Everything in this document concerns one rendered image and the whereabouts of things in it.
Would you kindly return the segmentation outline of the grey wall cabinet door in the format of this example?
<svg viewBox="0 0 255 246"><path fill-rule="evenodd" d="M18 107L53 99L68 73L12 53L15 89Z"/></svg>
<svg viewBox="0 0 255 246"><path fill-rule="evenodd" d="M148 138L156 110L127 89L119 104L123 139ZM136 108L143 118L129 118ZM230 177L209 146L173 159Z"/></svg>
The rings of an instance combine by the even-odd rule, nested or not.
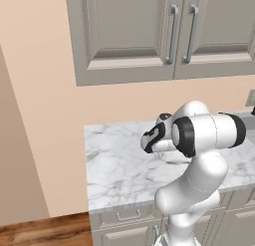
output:
<svg viewBox="0 0 255 246"><path fill-rule="evenodd" d="M186 55L193 15L199 13L189 64ZM183 0L174 76L195 79L255 74L255 0Z"/></svg>
<svg viewBox="0 0 255 246"><path fill-rule="evenodd" d="M167 81L171 0L67 0L79 87Z"/></svg>

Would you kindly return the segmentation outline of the grey base cabinet door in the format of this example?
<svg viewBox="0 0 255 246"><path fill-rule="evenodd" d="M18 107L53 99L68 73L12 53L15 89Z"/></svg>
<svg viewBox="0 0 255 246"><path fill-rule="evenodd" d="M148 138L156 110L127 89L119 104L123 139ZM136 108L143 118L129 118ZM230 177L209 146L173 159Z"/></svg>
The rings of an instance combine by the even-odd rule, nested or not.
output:
<svg viewBox="0 0 255 246"><path fill-rule="evenodd" d="M156 222L93 231L94 246L150 246L152 225Z"/></svg>
<svg viewBox="0 0 255 246"><path fill-rule="evenodd" d="M201 246L205 246L207 243L208 233L210 230L210 223L212 219L213 219L212 215L204 215L195 224L194 236Z"/></svg>
<svg viewBox="0 0 255 246"><path fill-rule="evenodd" d="M255 207L226 211L211 246L255 246Z"/></svg>

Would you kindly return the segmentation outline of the grey drawer front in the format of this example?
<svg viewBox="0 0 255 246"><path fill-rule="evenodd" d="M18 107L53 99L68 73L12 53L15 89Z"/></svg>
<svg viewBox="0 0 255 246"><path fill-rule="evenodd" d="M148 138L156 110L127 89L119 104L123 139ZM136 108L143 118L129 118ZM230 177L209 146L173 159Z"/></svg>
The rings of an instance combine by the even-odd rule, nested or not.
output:
<svg viewBox="0 0 255 246"><path fill-rule="evenodd" d="M221 192L220 197L220 206L226 210L255 206L255 187Z"/></svg>
<svg viewBox="0 0 255 246"><path fill-rule="evenodd" d="M140 209L141 217L140 219L126 221L126 222L119 222L117 220L116 213L120 212L121 217L129 217L136 215L135 211ZM90 222L91 228L93 230L99 230L111 226L118 226L121 224L130 224L134 222L139 222L143 220L150 220L150 219L158 219L161 218L162 215L156 209L154 204L146 204L141 206L135 205L122 205L117 206L114 208L109 209L102 209L102 210L95 210L90 213Z"/></svg>

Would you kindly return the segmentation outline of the grey wall outlet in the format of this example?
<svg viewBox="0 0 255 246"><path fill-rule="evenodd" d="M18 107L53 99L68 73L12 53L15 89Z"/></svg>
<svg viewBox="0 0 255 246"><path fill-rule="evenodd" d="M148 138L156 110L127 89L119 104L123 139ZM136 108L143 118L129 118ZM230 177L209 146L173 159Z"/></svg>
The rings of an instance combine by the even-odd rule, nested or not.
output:
<svg viewBox="0 0 255 246"><path fill-rule="evenodd" d="M251 90L246 101L246 107L254 106L255 106L255 90Z"/></svg>

